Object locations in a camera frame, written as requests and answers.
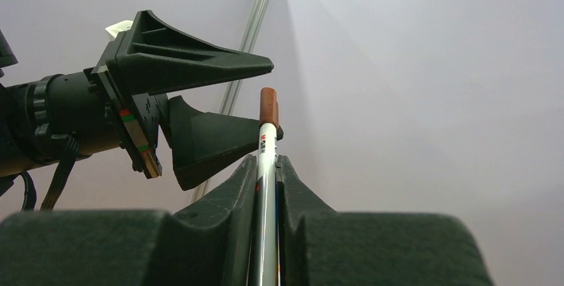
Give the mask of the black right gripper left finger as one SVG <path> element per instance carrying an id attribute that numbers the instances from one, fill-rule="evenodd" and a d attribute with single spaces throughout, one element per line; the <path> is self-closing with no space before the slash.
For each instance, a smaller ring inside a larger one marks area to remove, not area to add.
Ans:
<path id="1" fill-rule="evenodd" d="M 2 285 L 245 285 L 257 161 L 188 207 L 20 212 L 1 223 Z"/>

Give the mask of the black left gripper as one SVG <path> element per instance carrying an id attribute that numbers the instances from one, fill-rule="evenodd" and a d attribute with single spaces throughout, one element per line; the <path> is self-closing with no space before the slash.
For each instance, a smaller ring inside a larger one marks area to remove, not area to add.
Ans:
<path id="1" fill-rule="evenodd" d="M 271 59 L 219 47 L 159 19 L 137 12 L 129 30 L 107 44 L 85 72 L 114 127 L 132 168 L 147 178 L 162 175 L 157 157 L 164 94 L 268 74 Z M 183 191 L 196 188 L 259 147 L 259 121 L 201 112 L 181 96 L 167 101 L 163 133 L 172 150 L 176 180 Z"/>

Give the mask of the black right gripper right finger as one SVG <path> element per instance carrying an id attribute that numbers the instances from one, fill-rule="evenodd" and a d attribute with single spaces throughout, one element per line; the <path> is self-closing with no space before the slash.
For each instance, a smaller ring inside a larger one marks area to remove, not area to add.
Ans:
<path id="1" fill-rule="evenodd" d="M 446 214 L 338 212 L 277 161 L 284 285 L 492 285 L 467 226 Z"/>

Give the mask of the brown marker cap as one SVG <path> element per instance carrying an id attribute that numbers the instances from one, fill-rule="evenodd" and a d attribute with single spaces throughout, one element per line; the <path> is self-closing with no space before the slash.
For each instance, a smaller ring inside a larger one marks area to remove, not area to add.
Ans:
<path id="1" fill-rule="evenodd" d="M 279 124 L 279 105 L 277 101 L 277 92 L 270 87 L 264 87 L 260 92 L 260 111 L 259 125 L 270 123 L 278 130 Z"/>

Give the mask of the brown whiteboard marker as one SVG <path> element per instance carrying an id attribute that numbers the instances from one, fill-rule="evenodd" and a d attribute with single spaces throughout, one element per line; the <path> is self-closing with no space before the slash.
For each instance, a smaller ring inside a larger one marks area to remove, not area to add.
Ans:
<path id="1" fill-rule="evenodd" d="M 279 280 L 276 142 L 275 125 L 263 124 L 259 129 L 257 152 L 255 228 L 249 264 L 250 285 L 277 285 Z"/>

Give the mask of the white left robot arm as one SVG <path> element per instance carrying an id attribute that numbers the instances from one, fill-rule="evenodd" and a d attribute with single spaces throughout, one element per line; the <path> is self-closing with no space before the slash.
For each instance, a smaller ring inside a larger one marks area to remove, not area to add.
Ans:
<path id="1" fill-rule="evenodd" d="M 160 177 L 160 135 L 179 187 L 194 189 L 258 148 L 259 121 L 202 112 L 170 93 L 273 67 L 267 57 L 213 45 L 139 11 L 93 67 L 1 87 L 1 191 L 22 177 L 23 209 L 32 210 L 29 171 L 55 165 L 41 206 L 51 210 L 77 161 L 114 148 L 127 152 L 134 171 Z"/>

